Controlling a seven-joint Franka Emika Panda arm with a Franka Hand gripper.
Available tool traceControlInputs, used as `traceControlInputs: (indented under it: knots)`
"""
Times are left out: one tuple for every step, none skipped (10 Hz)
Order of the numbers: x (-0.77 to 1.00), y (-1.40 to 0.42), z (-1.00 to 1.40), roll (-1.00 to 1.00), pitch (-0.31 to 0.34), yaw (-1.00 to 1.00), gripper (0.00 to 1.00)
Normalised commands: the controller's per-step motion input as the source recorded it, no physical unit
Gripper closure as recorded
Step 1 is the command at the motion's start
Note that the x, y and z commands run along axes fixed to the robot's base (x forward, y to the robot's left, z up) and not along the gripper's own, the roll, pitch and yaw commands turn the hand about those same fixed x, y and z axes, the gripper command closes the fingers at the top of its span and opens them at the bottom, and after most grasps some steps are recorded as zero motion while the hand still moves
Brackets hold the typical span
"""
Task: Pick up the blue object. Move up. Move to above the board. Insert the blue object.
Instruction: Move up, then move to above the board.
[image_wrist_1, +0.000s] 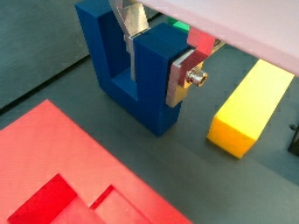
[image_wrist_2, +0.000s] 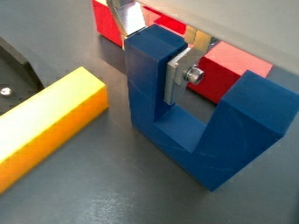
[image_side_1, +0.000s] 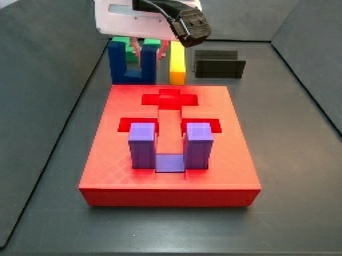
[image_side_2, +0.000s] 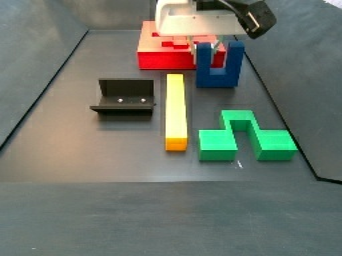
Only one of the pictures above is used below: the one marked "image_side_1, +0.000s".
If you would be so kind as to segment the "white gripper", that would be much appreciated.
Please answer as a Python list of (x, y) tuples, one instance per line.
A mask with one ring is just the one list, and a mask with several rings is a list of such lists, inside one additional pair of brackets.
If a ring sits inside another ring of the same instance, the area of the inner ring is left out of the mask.
[[(161, 13), (135, 11), (132, 0), (94, 0), (95, 22), (102, 34), (130, 37), (130, 44), (140, 66), (142, 47), (138, 38), (161, 39), (156, 52), (156, 67), (166, 57), (170, 41), (179, 41), (171, 31), (169, 22)], [(178, 0), (202, 11), (199, 0)]]

